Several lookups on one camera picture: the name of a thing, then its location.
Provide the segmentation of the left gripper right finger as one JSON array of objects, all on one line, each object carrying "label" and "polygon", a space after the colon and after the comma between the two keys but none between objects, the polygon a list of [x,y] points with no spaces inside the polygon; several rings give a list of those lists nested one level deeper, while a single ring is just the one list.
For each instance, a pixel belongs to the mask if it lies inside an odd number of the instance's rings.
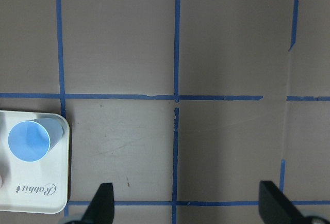
[{"label": "left gripper right finger", "polygon": [[272,181],[259,182],[259,215],[264,223],[312,223]]}]

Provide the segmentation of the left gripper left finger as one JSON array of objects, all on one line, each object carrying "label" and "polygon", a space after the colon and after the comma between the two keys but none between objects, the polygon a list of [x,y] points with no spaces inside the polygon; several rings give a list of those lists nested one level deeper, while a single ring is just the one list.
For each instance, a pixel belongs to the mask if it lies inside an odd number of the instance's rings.
[{"label": "left gripper left finger", "polygon": [[87,210],[81,218],[82,223],[112,224],[114,220],[114,192],[112,183],[102,183],[96,191]]}]

